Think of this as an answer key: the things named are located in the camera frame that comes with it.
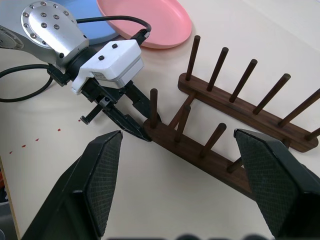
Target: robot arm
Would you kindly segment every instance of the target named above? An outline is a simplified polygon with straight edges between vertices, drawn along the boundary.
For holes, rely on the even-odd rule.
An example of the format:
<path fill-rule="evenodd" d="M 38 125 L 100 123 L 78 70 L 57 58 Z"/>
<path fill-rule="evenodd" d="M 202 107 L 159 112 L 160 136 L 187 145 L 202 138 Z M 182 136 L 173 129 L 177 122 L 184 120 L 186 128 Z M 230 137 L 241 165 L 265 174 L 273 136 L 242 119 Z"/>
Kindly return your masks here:
<path fill-rule="evenodd" d="M 129 20 L 146 29 L 130 40 L 111 41 L 97 52 L 77 24 L 106 20 Z M 141 114 L 150 116 L 149 99 L 132 81 L 144 66 L 139 45 L 150 31 L 148 23 L 129 16 L 77 21 L 71 12 L 53 1 L 0 1 L 1 48 L 25 51 L 47 62 L 47 72 L 56 82 L 65 86 L 71 80 L 73 93 L 96 102 L 92 112 L 80 118 L 84 123 L 89 124 L 103 111 L 123 130 L 146 141 L 150 138 L 143 128 L 131 116 L 118 111 L 115 104 L 127 95 Z"/>
<path fill-rule="evenodd" d="M 2 0 L 0 45 L 22 50 L 64 71 L 89 40 L 73 15 L 52 1 Z"/>

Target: white table surface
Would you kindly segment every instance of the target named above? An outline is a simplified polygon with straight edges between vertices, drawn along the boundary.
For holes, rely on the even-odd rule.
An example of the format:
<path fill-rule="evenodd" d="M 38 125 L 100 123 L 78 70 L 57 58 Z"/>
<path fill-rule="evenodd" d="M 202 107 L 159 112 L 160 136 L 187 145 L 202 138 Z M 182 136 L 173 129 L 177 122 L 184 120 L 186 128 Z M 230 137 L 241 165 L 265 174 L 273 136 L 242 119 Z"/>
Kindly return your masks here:
<path fill-rule="evenodd" d="M 320 0 L 243 0 L 320 51 Z"/>
<path fill-rule="evenodd" d="M 216 85 L 228 92 L 236 87 L 250 60 L 258 64 L 239 97 L 258 104 L 284 73 L 292 78 L 265 107 L 285 117 L 320 87 L 320 53 L 261 10 L 239 0 L 179 0 L 193 22 L 192 37 L 173 49 L 143 48 L 143 70 L 134 78 L 147 96 L 158 89 L 158 110 L 164 123 L 175 115 L 186 94 L 177 88 L 187 69 L 193 36 L 201 35 L 193 74 L 209 80 L 222 47 L 229 53 Z M 40 63 L 22 51 L 0 50 L 0 71 Z M 48 79 L 45 70 L 8 75 L 0 81 L 0 98 L 31 93 Z M 59 176 L 95 137 L 117 130 L 104 114 L 90 125 L 78 122 L 94 107 L 70 86 L 52 84 L 44 93 L 17 103 L 0 103 L 0 155 L 11 193 L 18 228 L 23 235 Z M 138 122 L 145 120 L 123 97 L 117 104 Z M 240 154 L 233 130 L 245 124 L 195 100 L 185 134 L 204 144 L 221 122 L 227 130 L 213 150 L 231 160 Z M 292 122 L 309 131 L 320 125 L 320 102 Z M 320 147 L 293 155 L 320 176 Z M 202 239 L 241 239 L 271 233 L 257 204 L 197 169 L 156 143 L 124 132 L 118 178 L 104 238 L 163 237 L 192 233 Z"/>

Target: metal plate with screws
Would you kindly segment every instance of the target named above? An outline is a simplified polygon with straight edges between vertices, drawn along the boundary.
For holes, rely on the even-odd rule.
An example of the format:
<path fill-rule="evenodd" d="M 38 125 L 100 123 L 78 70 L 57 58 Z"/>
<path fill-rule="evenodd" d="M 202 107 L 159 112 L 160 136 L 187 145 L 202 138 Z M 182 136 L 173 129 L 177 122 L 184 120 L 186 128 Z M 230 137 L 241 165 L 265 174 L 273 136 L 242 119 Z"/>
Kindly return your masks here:
<path fill-rule="evenodd" d="M 54 8 L 55 14 L 48 14 L 49 12 L 52 12 L 48 10 L 49 8 Z M 30 19 L 34 18 L 34 14 L 37 13 L 39 16 L 41 16 L 42 20 L 38 24 L 41 25 L 41 28 L 46 31 L 50 31 L 50 29 L 53 30 L 59 30 L 61 27 L 61 23 L 59 23 L 59 20 L 61 20 L 61 16 L 66 16 L 70 21 L 77 24 L 76 19 L 73 17 L 71 13 L 62 5 L 52 2 L 52 1 L 37 1 L 33 3 L 29 3 L 25 9 L 23 10 L 21 14 L 21 23 L 23 30 L 27 34 L 27 36 L 30 37 L 30 39 L 41 45 L 45 48 L 51 48 L 41 37 L 39 37 L 39 33 L 36 34 L 33 30 Z"/>

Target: pink plate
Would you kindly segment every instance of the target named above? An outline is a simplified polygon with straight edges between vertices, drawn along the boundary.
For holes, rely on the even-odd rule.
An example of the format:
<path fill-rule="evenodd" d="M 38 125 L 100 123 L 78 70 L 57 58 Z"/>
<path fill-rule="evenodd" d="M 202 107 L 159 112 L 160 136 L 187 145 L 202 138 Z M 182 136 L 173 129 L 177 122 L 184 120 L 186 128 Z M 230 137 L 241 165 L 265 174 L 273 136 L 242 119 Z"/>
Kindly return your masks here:
<path fill-rule="evenodd" d="M 148 48 L 173 48 L 182 44 L 191 34 L 191 20 L 177 0 L 97 0 L 97 4 L 105 16 L 132 16 L 149 23 L 152 30 L 142 44 Z M 138 23 L 124 20 L 108 23 L 126 39 L 144 28 Z"/>

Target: black cable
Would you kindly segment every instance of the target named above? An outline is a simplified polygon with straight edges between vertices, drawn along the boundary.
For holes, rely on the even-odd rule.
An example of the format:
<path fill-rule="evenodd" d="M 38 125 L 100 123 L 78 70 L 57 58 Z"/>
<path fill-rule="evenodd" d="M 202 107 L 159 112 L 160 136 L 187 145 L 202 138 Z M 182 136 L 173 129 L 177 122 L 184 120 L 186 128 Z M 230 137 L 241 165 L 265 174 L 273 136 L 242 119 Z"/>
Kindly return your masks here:
<path fill-rule="evenodd" d="M 16 67 L 12 67 L 9 68 L 7 70 L 4 70 L 2 72 L 0 72 L 0 79 L 8 74 L 12 74 L 15 72 L 19 72 L 19 71 L 23 71 L 23 70 L 30 70 L 30 69 L 48 69 L 49 65 L 45 65 L 45 64 L 31 64 L 31 65 L 23 65 L 23 66 L 16 66 Z M 18 98 L 12 98 L 12 99 L 3 99 L 0 98 L 0 103 L 15 103 L 15 102 L 20 102 L 20 101 L 24 101 L 27 99 L 30 99 L 34 96 L 39 95 L 40 93 L 42 93 L 44 90 L 46 90 L 50 84 L 52 83 L 53 79 L 50 77 L 49 80 L 46 82 L 46 84 L 41 87 L 39 90 L 26 95 L 26 96 L 22 96 L 22 97 L 18 97 Z"/>
<path fill-rule="evenodd" d="M 147 23 L 146 21 L 144 21 L 142 19 L 136 18 L 134 16 L 99 16 L 99 17 L 77 19 L 76 22 L 78 24 L 83 24 L 83 23 L 112 21 L 112 20 L 125 20 L 125 21 L 135 22 L 135 23 L 141 24 L 142 26 L 145 26 L 146 31 L 148 33 L 151 32 L 151 25 L 149 23 Z"/>

